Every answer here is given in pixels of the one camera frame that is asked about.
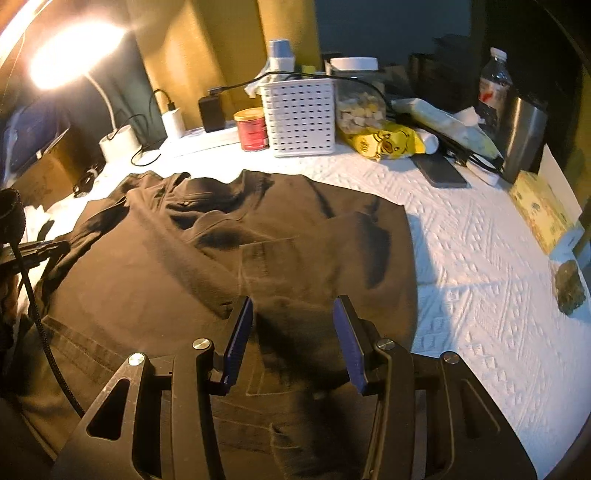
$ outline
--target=dark brown t-shirt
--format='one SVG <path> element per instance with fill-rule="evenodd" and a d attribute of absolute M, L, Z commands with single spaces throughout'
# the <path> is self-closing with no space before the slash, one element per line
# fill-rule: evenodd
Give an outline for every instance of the dark brown t-shirt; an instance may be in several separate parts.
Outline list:
<path fill-rule="evenodd" d="M 249 295 L 256 328 L 239 382 L 212 397 L 226 470 L 349 477 L 339 442 L 319 448 L 330 426 L 313 398 L 348 380 L 332 323 L 337 295 L 411 346 L 417 286 L 402 206 L 304 176 L 243 171 L 223 184 L 148 172 L 90 202 L 67 238 L 71 252 L 48 266 L 38 291 L 52 349 L 84 408 L 130 353 L 174 354 L 214 333 L 236 297 Z M 58 452 L 77 417 L 33 329 L 12 377 L 25 419 Z"/>

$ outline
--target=red can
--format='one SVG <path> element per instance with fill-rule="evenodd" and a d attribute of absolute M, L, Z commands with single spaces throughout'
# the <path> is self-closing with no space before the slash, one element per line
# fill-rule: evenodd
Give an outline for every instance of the red can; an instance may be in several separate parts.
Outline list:
<path fill-rule="evenodd" d="M 265 112 L 262 107 L 247 108 L 234 114 L 242 149 L 255 152 L 269 146 Z"/>

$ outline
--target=glass jar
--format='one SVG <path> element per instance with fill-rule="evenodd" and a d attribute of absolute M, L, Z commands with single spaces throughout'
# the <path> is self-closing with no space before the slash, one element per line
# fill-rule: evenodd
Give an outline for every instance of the glass jar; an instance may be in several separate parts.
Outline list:
<path fill-rule="evenodd" d="M 371 57 L 331 59 L 331 71 L 339 77 L 364 80 L 384 93 L 384 75 L 378 60 Z M 371 87 L 349 80 L 335 79 L 336 122 L 345 134 L 379 130 L 386 120 L 386 104 Z"/>

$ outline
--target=black cable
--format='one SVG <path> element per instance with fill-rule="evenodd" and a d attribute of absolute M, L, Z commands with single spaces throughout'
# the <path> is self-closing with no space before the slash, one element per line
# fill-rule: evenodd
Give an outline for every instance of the black cable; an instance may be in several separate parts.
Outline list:
<path fill-rule="evenodd" d="M 380 91 L 379 88 L 377 88 L 375 85 L 373 85 L 370 82 L 366 82 L 365 80 L 361 80 L 361 79 L 356 79 L 353 77 L 342 77 L 339 75 L 322 75 L 322 74 L 316 74 L 316 73 L 295 73 L 295 72 L 284 72 L 283 70 L 279 70 L 277 72 L 266 72 L 263 73 L 262 75 L 251 79 L 251 80 L 247 80 L 245 82 L 242 83 L 237 83 L 236 85 L 229 85 L 229 86 L 225 86 L 225 87 L 215 87 L 215 88 L 210 88 L 208 90 L 210 95 L 217 95 L 218 93 L 222 93 L 222 92 L 227 92 L 228 90 L 232 90 L 234 88 L 240 88 L 240 87 L 244 87 L 245 85 L 248 85 L 249 83 L 252 82 L 258 82 L 259 80 L 261 80 L 262 78 L 268 76 L 268 75 L 289 75 L 289 76 L 295 76 L 295 75 L 300 75 L 302 77 L 310 77 L 313 79 L 337 79 L 337 80 L 348 80 L 350 82 L 355 82 L 355 83 L 360 83 L 361 85 L 365 85 L 366 87 L 371 88 L 372 90 L 374 90 L 384 101 L 384 103 L 386 104 L 386 110 L 389 110 L 391 112 L 393 112 L 394 110 L 392 109 L 392 106 L 389 104 L 388 99 L 386 98 L 386 96 Z"/>
<path fill-rule="evenodd" d="M 156 94 L 157 94 L 157 93 L 163 93 L 163 94 L 164 94 L 164 96 L 166 97 L 166 99 L 168 100 L 168 102 L 169 102 L 169 103 L 174 103 L 174 102 L 171 100 L 171 98 L 170 98 L 170 95 L 169 95 L 169 94 L 166 92 L 166 90 L 162 90 L 162 88 L 156 88 L 156 90 L 154 90 L 154 91 L 152 92 L 152 96 L 153 96 L 154 98 L 156 98 Z"/>
<path fill-rule="evenodd" d="M 119 133 L 119 130 L 121 130 L 125 125 L 127 125 L 132 118 L 135 118 L 137 116 L 144 117 L 144 120 L 146 121 L 147 131 L 149 132 L 150 131 L 150 123 L 148 122 L 148 118 L 143 113 L 136 113 L 135 115 L 128 117 L 128 119 L 125 122 L 123 122 L 117 130 L 115 130 L 115 133 L 111 137 L 109 135 L 107 135 L 107 140 L 113 140 L 115 138 L 115 135 L 117 135 Z"/>
<path fill-rule="evenodd" d="M 153 100 L 156 100 L 156 94 L 157 93 L 162 93 L 166 97 L 166 99 L 168 100 L 168 104 L 167 104 L 166 108 L 168 108 L 168 111 L 169 112 L 172 112 L 177 107 L 174 104 L 172 98 L 170 98 L 170 95 L 166 92 L 166 90 L 162 90 L 162 88 L 156 88 L 156 90 L 154 90 L 150 94 L 150 99 L 148 101 L 148 113 L 150 114 L 150 120 L 152 120 L 152 121 L 153 121 L 153 118 L 152 118 L 152 101 Z"/>
<path fill-rule="evenodd" d="M 33 322 L 35 322 L 35 326 L 37 327 L 37 331 L 39 332 L 39 337 L 41 338 L 41 346 L 43 347 L 43 352 L 47 358 L 47 362 L 55 376 L 58 385 L 60 386 L 62 392 L 78 414 L 80 418 L 84 416 L 84 409 L 80 406 L 76 397 L 70 390 L 70 387 L 66 383 L 63 375 L 61 374 L 60 368 L 57 366 L 57 362 L 53 353 L 51 352 L 51 348 L 49 346 L 49 340 L 47 339 L 47 334 L 45 329 L 43 328 L 43 323 L 41 322 L 41 315 L 39 314 L 39 308 L 37 307 L 37 301 L 35 300 L 35 292 L 33 291 L 33 286 L 31 285 L 31 280 L 29 279 L 29 275 L 27 273 L 27 268 L 25 267 L 25 262 L 22 259 L 22 255 L 20 250 L 18 249 L 18 244 L 15 242 L 11 242 L 10 246 L 12 248 L 12 252 L 14 253 L 14 258 L 18 263 L 18 268 L 21 270 L 22 280 L 25 284 L 25 289 L 27 291 L 27 296 L 29 297 L 29 302 L 31 303 L 31 310 L 33 311 Z"/>
<path fill-rule="evenodd" d="M 472 163 L 476 164 L 477 166 L 479 166 L 483 170 L 486 170 L 491 173 L 495 173 L 497 175 L 502 174 L 501 168 L 496 166 L 497 164 L 502 164 L 501 157 L 497 157 L 497 158 L 492 159 L 492 158 L 486 158 L 484 155 L 479 155 L 476 152 L 474 152 L 473 150 L 471 150 L 470 148 L 464 147 L 463 145 L 461 145 L 459 142 L 457 142 L 453 138 L 448 137 L 446 134 L 442 134 L 441 132 L 438 132 L 437 130 L 432 129 L 432 128 L 428 127 L 427 125 L 422 124 L 421 122 L 414 119 L 413 117 L 411 117 L 408 114 L 404 114 L 402 116 L 399 116 L 398 122 L 402 123 L 403 125 L 407 125 L 409 127 L 422 128 L 423 130 L 435 135 L 439 139 L 441 144 L 447 150 L 450 150 L 451 152 L 453 152 L 456 155 L 457 160 L 459 160 L 461 162 L 462 166 L 465 167 L 466 162 L 471 161 Z M 490 164 L 493 166 L 491 167 L 491 166 L 487 165 L 486 163 L 484 163 L 480 158 L 478 158 L 479 156 L 484 158 L 486 161 L 490 162 Z"/>
<path fill-rule="evenodd" d="M 156 142 L 152 142 L 150 145 L 146 145 L 145 147 L 140 148 L 136 153 L 134 153 L 134 156 L 131 157 L 131 164 L 134 167 L 147 167 L 148 165 L 151 165 L 152 163 L 154 163 L 156 160 L 158 160 L 162 154 L 158 154 L 158 157 L 156 157 L 155 159 L 153 159 L 152 161 L 148 162 L 148 163 L 144 163 L 142 165 L 138 165 L 137 163 L 134 163 L 134 158 L 137 157 L 139 154 L 143 154 L 147 149 L 149 149 L 150 147 L 153 147 L 155 144 L 159 143 L 159 142 L 163 142 L 164 140 L 166 140 L 166 138 L 161 138 L 160 140 L 156 140 Z"/>

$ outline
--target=white lamp arm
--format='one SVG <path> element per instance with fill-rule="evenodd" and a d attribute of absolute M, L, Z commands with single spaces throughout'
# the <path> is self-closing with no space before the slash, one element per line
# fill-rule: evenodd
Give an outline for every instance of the white lamp arm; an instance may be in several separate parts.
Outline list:
<path fill-rule="evenodd" d="M 107 97 L 105 91 L 100 87 L 100 85 L 98 83 L 96 83 L 96 80 L 90 76 L 90 73 L 85 73 L 84 76 L 88 79 L 88 81 L 92 85 L 94 85 L 96 90 L 100 93 L 100 96 L 103 97 L 103 100 L 105 101 L 105 105 L 109 109 L 109 116 L 111 118 L 111 125 L 113 127 L 112 131 L 114 132 L 115 130 L 117 130 L 117 125 L 115 125 L 115 115 L 113 114 L 113 106 L 111 105 L 111 102 L 109 101 L 109 97 Z"/>

